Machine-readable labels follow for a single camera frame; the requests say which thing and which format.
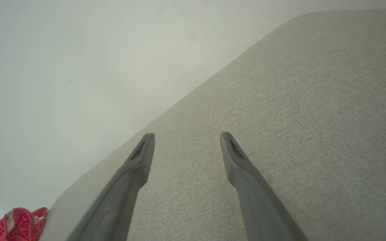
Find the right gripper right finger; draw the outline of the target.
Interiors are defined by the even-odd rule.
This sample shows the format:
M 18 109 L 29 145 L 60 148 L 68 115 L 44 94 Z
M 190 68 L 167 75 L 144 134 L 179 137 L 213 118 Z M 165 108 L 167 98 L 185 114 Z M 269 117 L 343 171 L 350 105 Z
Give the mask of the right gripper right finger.
M 220 146 L 227 179 L 237 191 L 248 241 L 307 241 L 231 133 L 221 133 Z

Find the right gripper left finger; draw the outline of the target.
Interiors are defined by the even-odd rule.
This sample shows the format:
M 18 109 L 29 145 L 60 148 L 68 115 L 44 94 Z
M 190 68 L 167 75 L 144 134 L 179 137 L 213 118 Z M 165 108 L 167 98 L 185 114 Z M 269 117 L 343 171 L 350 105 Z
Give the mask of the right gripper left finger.
M 138 192 L 149 177 L 155 143 L 153 133 L 142 137 L 67 241 L 127 241 Z

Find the red shirt with white sleeves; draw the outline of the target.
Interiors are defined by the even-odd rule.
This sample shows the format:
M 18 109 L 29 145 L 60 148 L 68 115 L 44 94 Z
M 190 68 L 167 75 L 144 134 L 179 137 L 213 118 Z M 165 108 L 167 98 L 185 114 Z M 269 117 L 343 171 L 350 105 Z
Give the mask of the red shirt with white sleeves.
M 0 241 L 38 241 L 48 212 L 46 207 L 33 212 L 24 208 L 10 210 L 0 219 Z

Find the grey fabric sofa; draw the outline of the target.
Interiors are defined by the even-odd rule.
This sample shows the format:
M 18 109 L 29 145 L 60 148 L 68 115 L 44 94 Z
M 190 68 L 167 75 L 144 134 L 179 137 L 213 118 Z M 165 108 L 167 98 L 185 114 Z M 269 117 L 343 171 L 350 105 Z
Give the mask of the grey fabric sofa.
M 222 132 L 309 241 L 386 241 L 386 9 L 273 30 L 64 191 L 40 241 L 67 240 L 146 133 L 156 146 L 128 241 L 247 241 Z

